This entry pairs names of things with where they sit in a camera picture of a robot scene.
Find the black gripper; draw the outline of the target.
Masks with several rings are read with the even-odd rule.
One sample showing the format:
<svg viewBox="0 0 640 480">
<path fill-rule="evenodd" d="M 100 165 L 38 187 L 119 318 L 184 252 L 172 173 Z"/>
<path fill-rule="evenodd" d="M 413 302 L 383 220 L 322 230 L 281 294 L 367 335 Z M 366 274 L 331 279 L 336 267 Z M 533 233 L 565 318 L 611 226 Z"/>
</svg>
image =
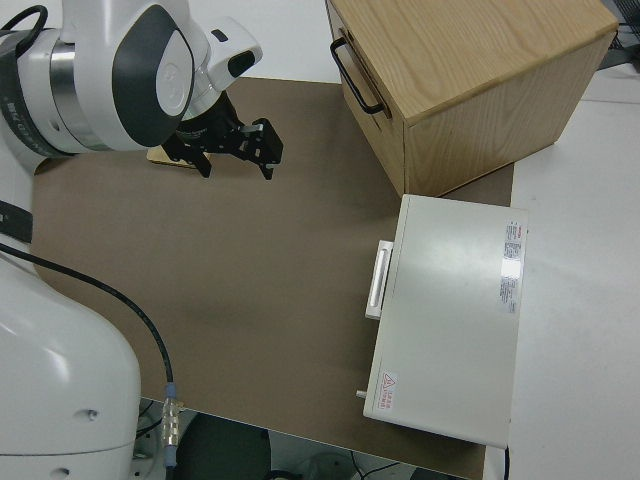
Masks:
<svg viewBox="0 0 640 480">
<path fill-rule="evenodd" d="M 248 160 L 258 166 L 267 181 L 282 159 L 283 143 L 271 122 L 259 118 L 244 126 L 227 95 L 221 95 L 204 113 L 183 119 L 171 137 L 174 139 L 187 145 L 186 161 L 202 177 L 212 172 L 206 153 L 227 153 Z"/>
</svg>

